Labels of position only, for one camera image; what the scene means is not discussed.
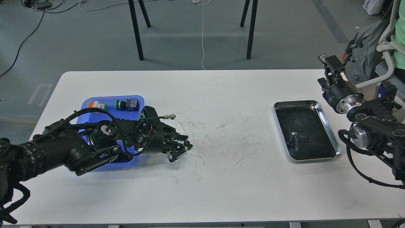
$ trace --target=white cable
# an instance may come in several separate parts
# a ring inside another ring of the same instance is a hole
[[[59,5],[50,7],[50,8],[48,8],[48,9],[56,9],[56,8],[58,8],[60,5],[62,5],[63,3],[65,3],[66,1],[67,1],[67,0],[63,0],[62,2],[59,3]]]
[[[201,32],[201,46],[202,46],[202,61],[201,61],[201,66],[202,66],[202,68],[204,69],[204,70],[206,70],[205,69],[205,67],[203,66],[203,63],[204,63],[204,56],[205,56],[205,52],[204,52],[204,43],[203,43],[203,40],[204,40],[204,5],[202,5],[202,32]]]
[[[154,1],[157,1],[157,0],[143,0],[143,1],[144,1],[144,2],[154,2]],[[80,7],[80,3],[81,3],[81,0],[80,0],[80,2],[79,2],[79,9],[81,9],[81,10],[83,10],[83,11],[87,11],[87,12],[102,10],[102,9],[110,8],[110,7],[112,7],[112,6],[119,6],[119,5],[128,4],[128,2],[127,2],[127,3],[119,3],[119,4],[107,6],[107,7],[100,8],[100,9],[82,9],[82,8]]]
[[[207,3],[203,3],[203,0],[192,0],[194,4],[200,5],[200,6],[204,6],[207,5],[208,3],[211,2],[211,0],[209,0]]]

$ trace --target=stainless steel tray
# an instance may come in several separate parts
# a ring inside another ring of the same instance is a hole
[[[277,102],[274,110],[288,155],[293,161],[318,162],[342,155],[342,149],[318,102]]]

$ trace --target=wire on floor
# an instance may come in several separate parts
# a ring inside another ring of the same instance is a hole
[[[204,57],[205,57],[205,52],[204,52],[204,43],[203,43],[203,40],[204,40],[204,5],[202,5],[202,32],[201,32],[201,46],[202,46],[202,61],[201,61],[201,66],[202,66],[202,68],[204,69],[204,70],[206,70],[205,69],[205,67],[203,66],[203,63],[204,63]]]
[[[157,0],[143,0],[143,1],[144,1],[144,2],[154,2],[154,1],[157,1]],[[102,9],[110,8],[110,7],[113,7],[113,6],[124,5],[124,4],[128,4],[128,2],[126,2],[126,3],[119,3],[119,4],[107,6],[107,7],[100,8],[100,9],[82,9],[82,8],[80,7],[80,2],[79,2],[79,9],[81,9],[81,10],[83,10],[83,11],[97,11],[97,10],[102,10]]]
[[[56,8],[58,8],[60,5],[62,5],[63,3],[66,3],[66,1],[67,1],[67,0],[63,0],[63,1],[61,1],[58,5],[53,6],[53,7],[50,7],[50,8],[48,8],[48,9],[56,9]]]
[[[203,3],[203,0],[192,0],[194,4],[200,5],[200,6],[204,6],[207,5],[211,2],[211,0],[209,0],[207,3]]]
[[[47,11],[48,13],[63,13],[63,12],[66,12],[66,11],[68,11],[68,10],[70,10],[71,8],[73,8],[73,7],[75,7],[77,4],[79,4],[80,2],[78,2],[78,3],[76,3],[76,4],[74,4],[72,7],[70,7],[70,8],[68,8],[68,9],[66,9],[66,10],[64,10],[64,11],[59,11],[59,12],[51,12],[51,11]]]
[[[13,64],[11,65],[11,67],[8,68],[4,73],[2,73],[2,74],[0,75],[0,77],[3,76],[4,74],[6,74],[6,73],[14,66],[15,62],[17,61],[18,54],[20,53],[21,46],[22,46],[22,45],[24,44],[24,42],[25,42],[32,34],[34,34],[34,32],[38,29],[39,25],[40,25],[41,22],[42,22],[42,19],[44,18],[44,15],[45,15],[45,10],[44,10],[44,12],[42,13],[41,20],[39,21],[37,27],[34,29],[34,31],[32,31],[32,33],[31,33],[30,35],[27,36],[27,38],[24,39],[24,41],[21,43],[20,47],[18,48],[17,56],[15,57],[14,62],[13,62]]]

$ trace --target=metal connector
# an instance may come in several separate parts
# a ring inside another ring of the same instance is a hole
[[[163,119],[165,119],[165,120],[174,120],[176,118],[176,115],[174,115],[174,114],[171,114],[171,115],[164,115],[163,116]]]

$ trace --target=power strip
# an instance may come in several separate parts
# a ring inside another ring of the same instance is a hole
[[[52,7],[51,2],[41,2],[41,3],[36,4],[36,9],[39,9],[39,10],[44,10],[44,9],[51,8],[51,7]]]

